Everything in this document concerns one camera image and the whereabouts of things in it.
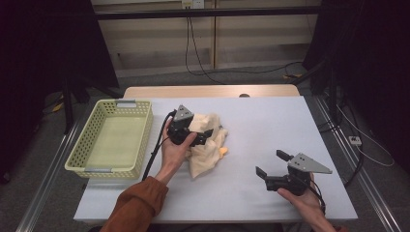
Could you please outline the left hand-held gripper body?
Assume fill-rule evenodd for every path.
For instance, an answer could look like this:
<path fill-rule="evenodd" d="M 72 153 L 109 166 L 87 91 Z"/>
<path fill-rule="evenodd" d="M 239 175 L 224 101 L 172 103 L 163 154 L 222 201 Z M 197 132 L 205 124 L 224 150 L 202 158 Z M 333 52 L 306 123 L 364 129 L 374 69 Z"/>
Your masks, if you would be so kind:
<path fill-rule="evenodd" d="M 167 135 L 174 144 L 182 144 L 191 134 L 190 123 L 193 118 L 194 114 L 182 104 L 176 109 L 176 112 L 172 115 L 172 121 L 167 130 Z M 190 144 L 191 147 L 204 145 L 206 143 L 208 138 L 203 137 L 201 133 L 202 132 L 198 132 L 196 134 L 196 138 Z"/>

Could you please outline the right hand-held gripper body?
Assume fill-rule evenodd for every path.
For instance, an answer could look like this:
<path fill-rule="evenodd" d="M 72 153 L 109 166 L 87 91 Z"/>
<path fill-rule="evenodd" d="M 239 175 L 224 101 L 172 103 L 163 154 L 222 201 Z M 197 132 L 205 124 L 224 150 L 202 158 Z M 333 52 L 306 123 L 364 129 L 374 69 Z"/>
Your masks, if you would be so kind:
<path fill-rule="evenodd" d="M 282 177 L 268 176 L 264 179 L 267 190 L 287 189 L 295 195 L 302 195 L 310 186 L 311 173 L 332 174 L 333 171 L 303 153 L 287 161 L 288 173 Z"/>

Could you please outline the cream cloth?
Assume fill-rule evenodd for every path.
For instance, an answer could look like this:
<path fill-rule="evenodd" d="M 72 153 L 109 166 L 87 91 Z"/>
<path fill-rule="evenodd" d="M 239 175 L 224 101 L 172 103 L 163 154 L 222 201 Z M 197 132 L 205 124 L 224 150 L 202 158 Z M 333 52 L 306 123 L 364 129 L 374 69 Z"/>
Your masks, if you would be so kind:
<path fill-rule="evenodd" d="M 221 125 L 220 117 L 215 113 L 195 114 L 189 129 L 195 132 L 213 131 L 204 145 L 195 145 L 186 152 L 186 158 L 190 164 L 190 174 L 196 178 L 214 168 L 227 152 L 224 142 L 228 130 Z"/>

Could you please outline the pale green plastic basket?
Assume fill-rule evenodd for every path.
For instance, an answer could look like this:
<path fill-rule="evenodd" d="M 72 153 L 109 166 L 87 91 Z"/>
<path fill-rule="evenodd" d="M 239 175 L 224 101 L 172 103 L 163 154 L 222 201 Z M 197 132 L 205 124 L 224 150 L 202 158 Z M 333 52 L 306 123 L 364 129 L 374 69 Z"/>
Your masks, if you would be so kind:
<path fill-rule="evenodd" d="M 97 101 L 65 169 L 82 178 L 138 178 L 152 123 L 149 101 Z"/>

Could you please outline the person's left hand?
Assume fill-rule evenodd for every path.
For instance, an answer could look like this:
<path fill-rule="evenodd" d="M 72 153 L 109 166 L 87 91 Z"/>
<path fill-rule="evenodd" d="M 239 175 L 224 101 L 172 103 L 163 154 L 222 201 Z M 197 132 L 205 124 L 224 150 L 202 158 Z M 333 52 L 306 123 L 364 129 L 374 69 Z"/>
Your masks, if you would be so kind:
<path fill-rule="evenodd" d="M 161 143 L 161 168 L 155 178 L 167 185 L 175 173 L 179 170 L 186 158 L 186 151 L 196 138 L 196 133 L 191 132 L 185 141 L 180 145 L 174 144 L 167 136 L 169 124 L 168 120 L 162 132 L 163 141 Z"/>

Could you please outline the person's right hand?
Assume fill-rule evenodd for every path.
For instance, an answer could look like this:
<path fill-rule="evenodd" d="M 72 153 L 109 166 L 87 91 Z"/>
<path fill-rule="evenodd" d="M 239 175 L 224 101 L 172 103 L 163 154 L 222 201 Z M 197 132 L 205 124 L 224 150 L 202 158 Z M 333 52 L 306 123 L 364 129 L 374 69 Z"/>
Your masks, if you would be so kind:
<path fill-rule="evenodd" d="M 309 189 L 301 196 L 297 196 L 285 188 L 279 188 L 278 194 L 289 201 L 296 208 L 302 219 L 311 226 L 318 225 L 325 218 L 318 198 Z"/>

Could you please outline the white table cover sheet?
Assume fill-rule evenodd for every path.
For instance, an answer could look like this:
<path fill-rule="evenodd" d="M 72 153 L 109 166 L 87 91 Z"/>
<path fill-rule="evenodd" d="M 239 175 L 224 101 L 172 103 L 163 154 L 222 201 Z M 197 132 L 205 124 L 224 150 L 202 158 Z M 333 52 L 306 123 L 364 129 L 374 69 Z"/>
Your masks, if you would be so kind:
<path fill-rule="evenodd" d="M 277 157 L 303 153 L 331 171 L 317 174 L 315 183 L 332 220 L 356 218 L 356 211 L 302 97 L 156 98 L 149 143 L 157 141 L 164 117 L 184 105 L 193 113 L 216 113 L 227 129 L 227 155 L 215 168 L 192 178 L 184 164 L 170 181 L 157 223 L 224 223 L 297 221 L 294 207 L 266 189 L 255 170 L 283 176 L 287 164 Z"/>

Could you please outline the black metal stand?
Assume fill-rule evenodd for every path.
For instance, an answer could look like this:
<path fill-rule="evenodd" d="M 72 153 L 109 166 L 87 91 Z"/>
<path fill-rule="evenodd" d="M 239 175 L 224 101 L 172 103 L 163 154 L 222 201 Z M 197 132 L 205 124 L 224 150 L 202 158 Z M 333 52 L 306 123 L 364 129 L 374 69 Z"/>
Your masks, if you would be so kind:
<path fill-rule="evenodd" d="M 323 94 L 325 89 L 329 89 L 329 113 L 331 119 L 337 121 L 337 79 L 333 69 L 333 62 L 330 58 L 323 58 L 318 64 L 298 77 L 292 84 L 297 86 L 306 80 L 310 80 L 310 91 L 316 96 Z"/>

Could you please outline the black tripod stand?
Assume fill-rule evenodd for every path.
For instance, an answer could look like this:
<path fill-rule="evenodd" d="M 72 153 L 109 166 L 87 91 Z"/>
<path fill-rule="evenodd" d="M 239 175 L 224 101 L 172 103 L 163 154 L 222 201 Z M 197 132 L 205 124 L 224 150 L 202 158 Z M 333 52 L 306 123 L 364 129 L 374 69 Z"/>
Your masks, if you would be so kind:
<path fill-rule="evenodd" d="M 80 103 L 87 103 L 90 100 L 90 95 L 87 92 L 88 88 L 95 88 L 98 91 L 110 96 L 113 99 L 119 99 L 122 95 L 114 88 L 119 87 L 116 76 L 112 80 L 100 80 L 85 75 L 68 75 L 62 77 L 62 94 L 65 107 L 66 127 L 65 134 L 68 134 L 74 124 L 72 96 Z"/>

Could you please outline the black horizontal metal bar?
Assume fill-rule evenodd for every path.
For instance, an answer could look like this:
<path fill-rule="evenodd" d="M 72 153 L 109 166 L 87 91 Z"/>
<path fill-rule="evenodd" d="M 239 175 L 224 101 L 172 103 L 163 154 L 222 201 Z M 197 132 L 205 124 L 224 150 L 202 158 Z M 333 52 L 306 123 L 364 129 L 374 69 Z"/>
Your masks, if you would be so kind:
<path fill-rule="evenodd" d="M 254 15 L 316 15 L 323 10 L 320 6 L 279 7 L 279 8 L 235 8 L 235 9 L 194 9 L 161 10 L 139 12 L 95 12 L 98 20 L 220 17 Z"/>

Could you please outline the dark curtain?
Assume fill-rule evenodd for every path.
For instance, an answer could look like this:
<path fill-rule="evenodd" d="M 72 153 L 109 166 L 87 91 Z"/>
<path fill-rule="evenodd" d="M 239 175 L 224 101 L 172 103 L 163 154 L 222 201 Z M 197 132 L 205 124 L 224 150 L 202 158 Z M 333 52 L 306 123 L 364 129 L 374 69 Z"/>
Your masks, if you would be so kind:
<path fill-rule="evenodd" d="M 410 0 L 321 0 L 307 70 L 322 61 L 410 174 Z"/>
<path fill-rule="evenodd" d="M 113 98 L 118 80 L 91 0 L 0 0 L 0 184 L 24 154 L 45 97 Z"/>

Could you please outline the aluminium floor rail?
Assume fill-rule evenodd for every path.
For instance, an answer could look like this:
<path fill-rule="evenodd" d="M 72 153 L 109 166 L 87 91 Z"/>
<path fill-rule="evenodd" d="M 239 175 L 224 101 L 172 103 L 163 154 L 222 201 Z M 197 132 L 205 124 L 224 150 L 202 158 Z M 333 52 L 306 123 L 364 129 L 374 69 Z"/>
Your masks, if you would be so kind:
<path fill-rule="evenodd" d="M 62 141 L 54 154 L 53 160 L 46 170 L 42 182 L 36 190 L 36 193 L 26 209 L 15 232 L 33 232 L 46 200 L 49 197 L 51 189 L 57 179 L 58 172 L 62 168 L 64 160 L 67 158 L 69 147 L 73 143 L 78 128 L 79 123 L 75 122 L 65 130 Z"/>
<path fill-rule="evenodd" d="M 374 159 L 366 154 L 361 149 L 362 145 L 351 145 L 348 140 L 349 136 L 346 132 L 343 131 L 341 124 L 337 124 L 331 119 L 329 106 L 327 105 L 326 101 L 322 97 L 315 97 L 314 99 L 320 109 L 320 112 L 326 120 L 326 125 L 330 127 L 329 131 L 332 133 L 338 146 L 340 147 L 341 152 L 352 168 L 352 174 L 348 178 L 342 179 L 345 187 L 348 189 L 354 181 L 359 183 L 367 200 L 369 201 L 369 204 L 371 205 L 371 209 L 377 215 L 378 221 L 383 225 L 385 232 L 403 232 L 398 223 L 398 220 L 394 216 L 392 209 L 387 204 L 387 201 L 382 196 L 382 193 L 378 190 L 374 182 L 371 180 L 364 167 L 366 160 L 368 160 L 372 164 L 375 164 L 377 168 L 392 167 L 395 162 L 393 160 L 391 161 L 391 163 L 381 162 L 380 160 Z M 347 124 L 347 127 L 353 133 L 352 136 L 359 136 L 361 139 L 362 137 L 365 137 L 366 139 L 369 139 L 372 143 L 377 145 L 379 148 L 381 148 L 385 153 L 389 154 L 389 152 L 379 143 L 370 138 L 368 134 L 360 130 L 354 113 L 351 113 L 351 118 L 349 118 L 339 106 L 337 106 L 337 113 L 340 114 L 341 122 L 345 122 Z"/>

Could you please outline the white wall socket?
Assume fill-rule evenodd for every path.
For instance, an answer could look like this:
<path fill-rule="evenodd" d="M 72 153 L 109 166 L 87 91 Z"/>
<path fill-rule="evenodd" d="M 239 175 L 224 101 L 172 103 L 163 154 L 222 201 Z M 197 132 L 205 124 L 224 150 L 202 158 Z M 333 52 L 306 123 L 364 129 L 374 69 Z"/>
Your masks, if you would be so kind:
<path fill-rule="evenodd" d="M 204 0 L 181 0 L 183 9 L 204 9 L 205 1 Z"/>

